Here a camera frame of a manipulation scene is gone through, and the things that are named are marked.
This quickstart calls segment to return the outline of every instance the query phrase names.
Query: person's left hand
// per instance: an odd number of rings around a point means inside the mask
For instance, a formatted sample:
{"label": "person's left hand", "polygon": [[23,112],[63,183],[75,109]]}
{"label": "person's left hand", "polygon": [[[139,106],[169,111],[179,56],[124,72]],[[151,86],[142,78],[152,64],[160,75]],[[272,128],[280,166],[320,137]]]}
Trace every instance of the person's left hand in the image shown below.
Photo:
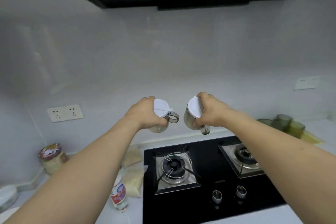
{"label": "person's left hand", "polygon": [[168,121],[165,118],[160,118],[154,112],[154,99],[154,96],[141,99],[128,109],[124,117],[137,122],[139,129],[166,125]]}

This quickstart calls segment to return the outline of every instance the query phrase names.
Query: forearm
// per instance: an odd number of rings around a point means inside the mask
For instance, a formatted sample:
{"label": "forearm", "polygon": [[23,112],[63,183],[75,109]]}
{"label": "forearm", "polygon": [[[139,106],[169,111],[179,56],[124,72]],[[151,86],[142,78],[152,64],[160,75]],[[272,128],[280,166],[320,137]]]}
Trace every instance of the forearm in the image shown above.
{"label": "forearm", "polygon": [[242,112],[228,112],[223,126],[246,145],[300,219],[334,223],[336,157]]}
{"label": "forearm", "polygon": [[95,223],[138,130],[133,120],[119,120],[59,169],[6,224]]}

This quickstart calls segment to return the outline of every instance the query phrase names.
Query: transparent handle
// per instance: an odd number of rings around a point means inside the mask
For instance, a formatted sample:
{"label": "transparent handle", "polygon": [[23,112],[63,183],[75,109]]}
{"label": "transparent handle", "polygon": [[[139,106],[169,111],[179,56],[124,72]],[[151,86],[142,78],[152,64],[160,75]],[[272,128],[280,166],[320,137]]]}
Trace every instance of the transparent handle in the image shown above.
{"label": "transparent handle", "polygon": [[202,134],[207,135],[210,133],[210,127],[208,125],[202,125],[199,127]]}
{"label": "transparent handle", "polygon": [[180,116],[176,112],[169,112],[168,115],[176,118],[176,119],[172,119],[171,117],[169,117],[168,121],[170,123],[178,123]]}

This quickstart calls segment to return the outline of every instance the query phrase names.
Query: electrical outlet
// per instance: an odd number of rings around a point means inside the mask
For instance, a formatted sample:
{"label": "electrical outlet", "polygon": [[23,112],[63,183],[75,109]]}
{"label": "electrical outlet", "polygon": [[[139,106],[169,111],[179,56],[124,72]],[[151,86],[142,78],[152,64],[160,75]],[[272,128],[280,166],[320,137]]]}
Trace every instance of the electrical outlet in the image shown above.
{"label": "electrical outlet", "polygon": [[294,90],[314,89],[318,86],[321,76],[301,77],[296,81]]}
{"label": "electrical outlet", "polygon": [[64,121],[68,119],[68,114],[64,106],[47,109],[52,122]]}
{"label": "electrical outlet", "polygon": [[84,118],[83,113],[79,105],[65,106],[68,120],[76,120]]}

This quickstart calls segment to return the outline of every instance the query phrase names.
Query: person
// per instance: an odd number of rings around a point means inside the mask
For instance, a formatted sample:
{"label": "person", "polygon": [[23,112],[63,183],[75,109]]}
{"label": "person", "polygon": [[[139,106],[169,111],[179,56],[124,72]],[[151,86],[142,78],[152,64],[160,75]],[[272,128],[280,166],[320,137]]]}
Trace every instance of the person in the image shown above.
{"label": "person", "polygon": [[[305,224],[336,223],[336,157],[230,108],[213,95],[195,126],[225,127],[250,150]],[[113,187],[122,158],[141,129],[165,125],[155,97],[134,104],[109,131],[60,168],[6,224],[95,223]]]}

